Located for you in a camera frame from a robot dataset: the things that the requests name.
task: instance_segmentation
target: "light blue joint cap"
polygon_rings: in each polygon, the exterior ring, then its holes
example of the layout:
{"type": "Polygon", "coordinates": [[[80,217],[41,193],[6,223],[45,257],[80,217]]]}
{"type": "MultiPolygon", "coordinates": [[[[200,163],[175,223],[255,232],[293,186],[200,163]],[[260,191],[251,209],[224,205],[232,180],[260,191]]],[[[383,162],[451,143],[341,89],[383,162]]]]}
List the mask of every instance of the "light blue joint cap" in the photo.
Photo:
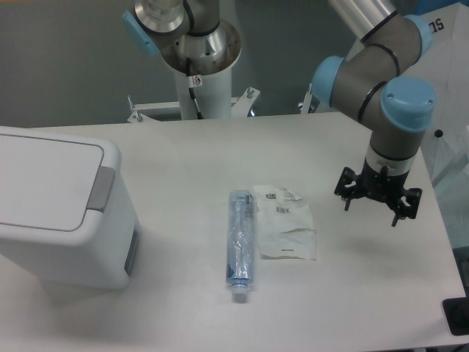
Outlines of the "light blue joint cap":
{"type": "Polygon", "coordinates": [[[322,102],[331,106],[332,90],[343,57],[329,56],[317,68],[311,81],[311,91],[322,102]]]}
{"type": "Polygon", "coordinates": [[[403,131],[425,131],[433,120],[437,94],[423,79],[400,76],[386,84],[381,94],[384,115],[403,131]]]}
{"type": "Polygon", "coordinates": [[[132,37],[135,44],[142,50],[146,55],[154,56],[160,53],[160,50],[153,43],[147,33],[140,27],[139,22],[130,14],[130,12],[124,12],[122,15],[125,29],[128,34],[132,37]]]}
{"type": "Polygon", "coordinates": [[[432,46],[433,43],[433,32],[430,29],[429,24],[420,16],[416,15],[407,15],[404,16],[408,20],[411,20],[416,24],[418,30],[420,31],[420,36],[422,38],[422,52],[420,56],[424,55],[428,49],[432,46]]]}

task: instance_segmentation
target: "black cable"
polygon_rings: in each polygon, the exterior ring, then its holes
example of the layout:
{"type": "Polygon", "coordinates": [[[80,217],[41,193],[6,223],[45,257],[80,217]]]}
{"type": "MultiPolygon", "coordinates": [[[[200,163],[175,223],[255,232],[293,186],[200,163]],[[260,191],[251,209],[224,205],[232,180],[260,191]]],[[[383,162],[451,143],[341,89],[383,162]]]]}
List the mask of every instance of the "black cable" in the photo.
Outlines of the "black cable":
{"type": "Polygon", "coordinates": [[[191,7],[189,6],[187,0],[184,0],[184,2],[182,3],[182,5],[184,6],[185,13],[188,14],[188,18],[189,18],[189,28],[190,28],[190,30],[192,30],[192,28],[193,28],[193,26],[194,26],[194,18],[193,18],[192,9],[191,9],[191,7]]]}
{"type": "MultiPolygon", "coordinates": [[[[191,76],[191,59],[189,58],[185,60],[185,76],[186,77],[191,76]]],[[[189,87],[189,95],[191,96],[191,99],[193,101],[193,107],[196,109],[197,119],[203,120],[204,117],[202,116],[202,113],[199,108],[199,104],[197,103],[196,93],[194,92],[193,87],[189,87]]]]}

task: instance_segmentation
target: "gray wall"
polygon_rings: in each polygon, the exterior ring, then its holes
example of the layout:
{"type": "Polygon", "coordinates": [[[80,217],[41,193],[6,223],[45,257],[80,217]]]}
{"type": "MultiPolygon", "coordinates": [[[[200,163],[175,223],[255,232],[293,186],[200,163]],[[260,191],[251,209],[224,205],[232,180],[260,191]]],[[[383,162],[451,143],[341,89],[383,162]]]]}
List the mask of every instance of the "gray wall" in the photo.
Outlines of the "gray wall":
{"type": "MultiPolygon", "coordinates": [[[[0,125],[124,122],[134,103],[175,101],[161,58],[141,54],[121,23],[132,0],[0,3],[0,125]]],[[[326,0],[221,0],[243,52],[233,95],[262,91],[260,114],[293,114],[317,65],[354,40],[326,0]]]]}

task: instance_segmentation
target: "bolt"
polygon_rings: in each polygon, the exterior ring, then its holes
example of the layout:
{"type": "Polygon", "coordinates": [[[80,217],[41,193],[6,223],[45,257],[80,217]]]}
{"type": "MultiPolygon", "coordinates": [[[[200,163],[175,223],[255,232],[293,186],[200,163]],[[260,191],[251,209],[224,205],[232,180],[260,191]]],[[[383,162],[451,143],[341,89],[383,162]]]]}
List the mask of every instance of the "bolt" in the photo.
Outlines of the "bolt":
{"type": "Polygon", "coordinates": [[[135,110],[135,106],[132,103],[132,98],[130,97],[130,95],[127,96],[127,101],[129,103],[130,112],[133,112],[135,110]]]}

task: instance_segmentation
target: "white table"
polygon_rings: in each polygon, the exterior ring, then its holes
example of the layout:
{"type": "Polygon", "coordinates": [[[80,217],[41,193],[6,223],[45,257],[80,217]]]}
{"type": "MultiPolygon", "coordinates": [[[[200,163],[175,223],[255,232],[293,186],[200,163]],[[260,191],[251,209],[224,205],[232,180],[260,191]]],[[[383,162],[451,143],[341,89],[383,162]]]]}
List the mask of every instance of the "white table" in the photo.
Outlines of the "white table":
{"type": "Polygon", "coordinates": [[[143,233],[122,292],[41,282],[0,258],[2,351],[320,351],[450,345],[441,301],[464,295],[418,154],[416,220],[333,194],[370,132],[340,114],[51,128],[115,141],[143,233]],[[257,260],[247,304],[224,283],[228,194],[305,196],[317,261],[257,260]]]}

